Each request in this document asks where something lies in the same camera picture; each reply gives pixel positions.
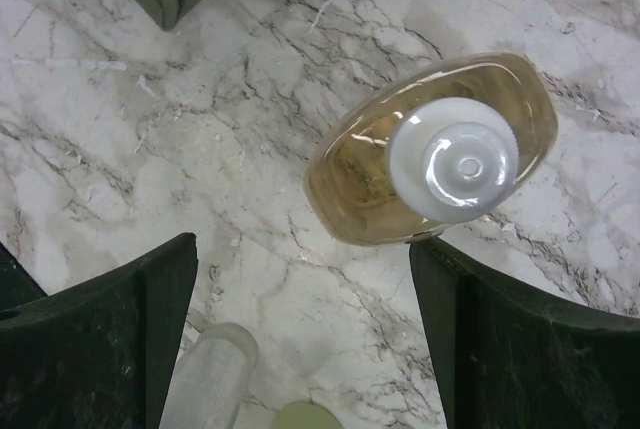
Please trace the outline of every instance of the marble countertop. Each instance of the marble countertop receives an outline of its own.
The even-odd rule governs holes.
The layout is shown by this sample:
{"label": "marble countertop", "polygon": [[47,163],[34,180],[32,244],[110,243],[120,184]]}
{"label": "marble countertop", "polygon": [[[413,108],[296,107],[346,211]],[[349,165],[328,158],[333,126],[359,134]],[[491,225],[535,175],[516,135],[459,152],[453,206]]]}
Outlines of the marble countertop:
{"label": "marble countertop", "polygon": [[261,349],[238,428],[306,398],[445,427],[407,247],[332,240],[301,185],[341,115],[440,58],[524,53],[560,118],[532,180],[445,238],[638,316],[640,0],[204,0],[170,33],[132,0],[0,8],[2,242],[53,293],[195,232],[184,346],[230,320]]}

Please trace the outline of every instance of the white flip-top cap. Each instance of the white flip-top cap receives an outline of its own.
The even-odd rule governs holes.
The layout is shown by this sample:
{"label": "white flip-top cap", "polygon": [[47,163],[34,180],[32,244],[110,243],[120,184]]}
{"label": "white flip-top cap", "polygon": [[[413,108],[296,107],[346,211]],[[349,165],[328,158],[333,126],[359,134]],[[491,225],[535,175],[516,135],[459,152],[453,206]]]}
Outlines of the white flip-top cap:
{"label": "white flip-top cap", "polygon": [[507,121],[473,99],[447,97],[400,120],[387,146],[398,196],[421,216],[455,224],[488,213],[513,190],[518,144]]}

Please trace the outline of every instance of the amber liquid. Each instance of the amber liquid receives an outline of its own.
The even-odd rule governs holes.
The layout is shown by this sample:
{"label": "amber liquid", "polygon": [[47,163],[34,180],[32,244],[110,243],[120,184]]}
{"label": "amber liquid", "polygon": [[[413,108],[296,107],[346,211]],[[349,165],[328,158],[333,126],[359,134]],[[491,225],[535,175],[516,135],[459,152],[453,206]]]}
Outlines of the amber liquid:
{"label": "amber liquid", "polygon": [[305,189],[326,229],[357,245],[411,242],[444,226],[411,210],[387,174],[386,145],[397,122],[443,97],[481,101],[502,114],[518,141],[516,188],[552,147],[558,123],[533,66],[512,54],[485,54],[428,67],[383,89],[349,113],[318,148]]}

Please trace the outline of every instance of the plastic bottle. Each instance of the plastic bottle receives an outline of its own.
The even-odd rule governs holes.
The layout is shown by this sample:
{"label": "plastic bottle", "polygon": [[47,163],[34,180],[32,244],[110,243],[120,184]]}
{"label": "plastic bottle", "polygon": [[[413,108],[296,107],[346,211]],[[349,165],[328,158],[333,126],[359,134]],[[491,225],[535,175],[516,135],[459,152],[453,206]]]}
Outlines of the plastic bottle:
{"label": "plastic bottle", "polygon": [[160,429],[231,429],[258,345],[237,324],[206,330],[176,363]]}
{"label": "plastic bottle", "polygon": [[412,242],[490,212],[533,173],[558,122],[513,54],[433,64],[383,88],[324,138],[305,190],[334,237]]}

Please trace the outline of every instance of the debris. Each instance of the debris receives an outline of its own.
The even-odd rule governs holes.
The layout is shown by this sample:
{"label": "debris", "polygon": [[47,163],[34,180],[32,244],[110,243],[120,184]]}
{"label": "debris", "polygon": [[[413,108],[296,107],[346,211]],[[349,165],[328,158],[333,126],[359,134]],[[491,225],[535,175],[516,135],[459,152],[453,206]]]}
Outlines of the debris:
{"label": "debris", "polygon": [[144,146],[144,143],[147,141],[147,134],[149,133],[149,129],[145,129],[144,132],[142,133],[142,136],[140,136],[140,139],[138,140],[138,145],[136,146],[136,148],[133,150],[134,154],[137,154],[138,151],[140,149],[142,149],[142,146]]}
{"label": "debris", "polygon": [[327,1],[322,3],[322,5],[320,6],[320,9],[318,9],[318,14],[316,14],[315,19],[311,23],[311,27],[309,28],[309,34],[311,34],[313,32],[313,30],[316,28],[316,25],[318,25],[318,21],[320,20],[320,17],[322,16],[322,13],[327,9],[327,7],[329,7],[331,5],[331,3],[333,1],[335,1],[335,0],[327,0]]}
{"label": "debris", "polygon": [[144,77],[144,75],[141,74],[140,76],[138,76],[138,80],[136,81],[136,87],[139,87],[140,89],[142,89],[144,92],[149,94],[154,99],[156,98],[156,93],[153,92],[153,89],[151,89],[147,85],[147,78]]}
{"label": "debris", "polygon": [[576,104],[576,111],[590,112],[593,114],[593,120],[591,122],[596,122],[600,117],[600,111],[598,109],[585,109],[580,104]]}
{"label": "debris", "polygon": [[182,101],[182,102],[180,103],[180,105],[182,105],[182,106],[187,106],[187,105],[191,104],[191,102],[193,102],[193,100],[194,100],[196,97],[198,97],[198,94],[199,94],[199,93],[198,93],[198,92],[196,92],[196,93],[194,93],[194,94],[193,94],[193,96],[191,96],[191,97],[187,97],[184,101]]}
{"label": "debris", "polygon": [[244,159],[246,156],[247,156],[247,153],[243,150],[240,153],[240,157],[239,157],[240,161],[238,163],[238,168],[240,169],[240,172],[242,172],[242,169],[244,168]]}
{"label": "debris", "polygon": [[508,222],[507,224],[502,226],[502,232],[508,232],[510,234],[513,234],[514,236],[518,234],[516,225],[513,222]]}

